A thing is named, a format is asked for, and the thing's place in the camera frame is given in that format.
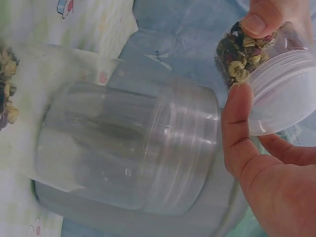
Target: plastic jar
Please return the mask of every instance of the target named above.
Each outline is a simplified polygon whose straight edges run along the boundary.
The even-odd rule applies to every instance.
[[[238,82],[253,89],[251,135],[282,131],[316,109],[315,53],[291,23],[253,39],[236,22],[219,41],[215,63],[228,89]]]
[[[218,149],[213,91],[101,55],[0,44],[1,164],[72,195],[181,215]]]

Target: printed cloth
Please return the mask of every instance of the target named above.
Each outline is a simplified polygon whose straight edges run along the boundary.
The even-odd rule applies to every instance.
[[[137,31],[132,6],[133,0],[2,0],[0,35],[118,58]],[[42,208],[31,180],[1,158],[0,236],[59,237],[63,218]]]

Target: dried chrysanthemum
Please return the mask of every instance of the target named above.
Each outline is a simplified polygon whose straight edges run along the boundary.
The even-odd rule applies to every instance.
[[[9,98],[9,96],[13,96],[16,92],[17,88],[14,84],[10,82],[6,82],[4,86],[4,95],[6,98]]]
[[[5,65],[3,71],[6,77],[14,75],[16,72],[16,62],[10,59]]]
[[[19,111],[10,100],[17,87],[9,82],[15,75],[19,60],[15,57],[12,48],[7,48],[4,41],[0,39],[0,130],[13,124],[18,118]]]
[[[19,111],[15,108],[12,102],[6,103],[7,121],[10,124],[14,124],[19,116]]]
[[[243,46],[245,48],[247,47],[253,47],[256,45],[256,41],[254,38],[249,37],[249,36],[245,36],[245,38],[243,39]]]
[[[239,69],[236,73],[236,81],[239,83],[245,82],[250,75],[250,71],[246,69]]]
[[[268,56],[268,54],[266,52],[261,52],[261,59],[260,59],[260,64],[267,62],[270,57]]]
[[[231,77],[236,77],[239,69],[244,69],[245,65],[241,61],[232,61],[228,66],[228,72]]]
[[[260,60],[261,60],[261,54],[253,56],[252,58],[250,58],[250,62],[253,65],[257,65],[260,62]]]

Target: dried herbs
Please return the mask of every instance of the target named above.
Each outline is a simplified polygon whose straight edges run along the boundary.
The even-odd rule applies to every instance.
[[[7,47],[4,41],[0,40],[0,131],[8,123],[14,124],[19,115],[19,111],[10,100],[17,90],[17,87],[10,82],[17,66],[19,66],[19,60],[12,48]]]
[[[254,39],[247,36],[240,22],[236,22],[230,32],[218,43],[215,62],[227,81],[228,88],[234,83],[246,82],[249,75],[261,64],[269,60],[266,49],[274,45],[277,33]]]

